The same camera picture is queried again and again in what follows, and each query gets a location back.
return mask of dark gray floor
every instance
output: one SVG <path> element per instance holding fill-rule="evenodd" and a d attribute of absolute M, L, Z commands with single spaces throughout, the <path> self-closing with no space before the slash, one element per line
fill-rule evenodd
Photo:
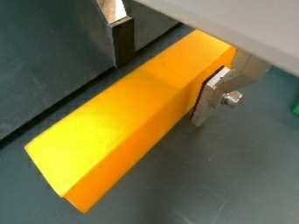
<path fill-rule="evenodd" d="M 49 188 L 23 145 L 186 32 L 182 27 L 0 143 L 0 223 L 299 223 L 299 79 L 272 68 L 194 128 L 186 115 L 88 214 Z"/>

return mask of metal clamp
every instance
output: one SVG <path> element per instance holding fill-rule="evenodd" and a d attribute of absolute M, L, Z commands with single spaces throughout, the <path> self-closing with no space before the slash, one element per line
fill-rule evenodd
<path fill-rule="evenodd" d="M 106 20 L 106 36 L 113 66 L 124 66 L 134 57 L 134 20 L 126 15 L 122 0 L 93 0 Z"/>
<path fill-rule="evenodd" d="M 230 70 L 222 67 L 202 84 L 190 117 L 196 126 L 202 124 L 220 104 L 226 104 L 230 108 L 237 106 L 242 95 L 236 90 L 257 82 L 270 67 L 261 59 L 241 50 L 237 50 L 232 66 Z"/>

